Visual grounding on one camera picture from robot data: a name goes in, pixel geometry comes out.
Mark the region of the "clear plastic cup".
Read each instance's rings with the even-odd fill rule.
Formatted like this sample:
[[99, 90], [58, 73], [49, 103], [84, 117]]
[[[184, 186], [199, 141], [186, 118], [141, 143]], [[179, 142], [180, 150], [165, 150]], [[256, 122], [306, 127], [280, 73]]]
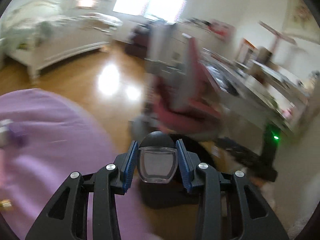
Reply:
[[178, 167], [177, 150], [169, 147], [140, 147], [137, 170], [141, 180], [149, 184], [168, 184]]

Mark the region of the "purple white spray bottle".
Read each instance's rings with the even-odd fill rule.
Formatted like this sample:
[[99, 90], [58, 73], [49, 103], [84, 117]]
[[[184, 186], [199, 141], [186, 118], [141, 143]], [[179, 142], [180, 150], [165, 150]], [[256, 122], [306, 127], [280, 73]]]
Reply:
[[23, 147], [27, 143], [27, 133], [19, 123], [4, 119], [1, 120], [1, 148], [10, 143]]

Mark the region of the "black trash bin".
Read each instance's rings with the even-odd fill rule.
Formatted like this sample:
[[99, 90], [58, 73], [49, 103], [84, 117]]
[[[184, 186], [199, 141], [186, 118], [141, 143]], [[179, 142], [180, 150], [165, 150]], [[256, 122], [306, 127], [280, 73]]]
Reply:
[[196, 140], [160, 131], [149, 133], [139, 145], [137, 169], [140, 197], [143, 204], [151, 209], [196, 205], [199, 202], [198, 195], [188, 193], [183, 186], [176, 151], [176, 141], [180, 139], [185, 149], [197, 154], [201, 162], [217, 168], [212, 155]]

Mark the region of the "pink grey desk chair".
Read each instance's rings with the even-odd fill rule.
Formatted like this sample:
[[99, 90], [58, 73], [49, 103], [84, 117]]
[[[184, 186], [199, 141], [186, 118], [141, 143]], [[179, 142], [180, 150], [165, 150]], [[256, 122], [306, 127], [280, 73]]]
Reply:
[[153, 131], [210, 141], [222, 131], [219, 86], [209, 79], [196, 38], [182, 34], [182, 58], [173, 59], [176, 30], [176, 24], [151, 28], [144, 107], [130, 125], [131, 136], [138, 141]]

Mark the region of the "purple round tablecloth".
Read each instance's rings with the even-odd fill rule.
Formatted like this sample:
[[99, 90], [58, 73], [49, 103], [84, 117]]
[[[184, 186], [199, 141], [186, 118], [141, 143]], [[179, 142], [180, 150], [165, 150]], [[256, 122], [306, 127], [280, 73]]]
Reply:
[[156, 239], [136, 181], [115, 193], [106, 133], [71, 101], [40, 89], [1, 96], [1, 120], [19, 123], [23, 147], [1, 148], [1, 239]]

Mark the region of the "white study desk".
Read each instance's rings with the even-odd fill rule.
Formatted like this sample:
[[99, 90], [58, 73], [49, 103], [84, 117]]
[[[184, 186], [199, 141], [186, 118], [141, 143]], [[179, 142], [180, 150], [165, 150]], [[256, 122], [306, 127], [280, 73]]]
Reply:
[[261, 119], [270, 119], [289, 134], [303, 133], [319, 110], [319, 96], [314, 90], [308, 92], [297, 81], [256, 60], [257, 49], [248, 63], [231, 61], [219, 54], [224, 42], [215, 33], [191, 24], [176, 23], [172, 33], [174, 52], [182, 59], [188, 55], [188, 40], [195, 38], [196, 52], [204, 60], [204, 79], [213, 88], [231, 96], [226, 90], [229, 82], [238, 92], [241, 103], [250, 111], [259, 110]]

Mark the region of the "dark clothes pile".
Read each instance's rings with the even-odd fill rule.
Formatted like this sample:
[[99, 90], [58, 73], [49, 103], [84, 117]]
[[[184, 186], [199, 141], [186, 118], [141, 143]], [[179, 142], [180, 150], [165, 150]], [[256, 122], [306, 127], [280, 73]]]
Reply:
[[140, 59], [145, 59], [150, 42], [152, 23], [137, 24], [129, 35], [129, 41], [125, 45], [125, 53]]

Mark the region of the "white wooden bed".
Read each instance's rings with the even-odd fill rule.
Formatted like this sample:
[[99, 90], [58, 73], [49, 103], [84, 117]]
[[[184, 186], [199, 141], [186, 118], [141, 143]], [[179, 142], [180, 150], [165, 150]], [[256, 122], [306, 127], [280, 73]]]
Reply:
[[71, 17], [57, 2], [30, 1], [5, 10], [1, 19], [4, 53], [26, 66], [30, 82], [35, 83], [44, 68], [111, 45], [122, 24], [99, 12]]

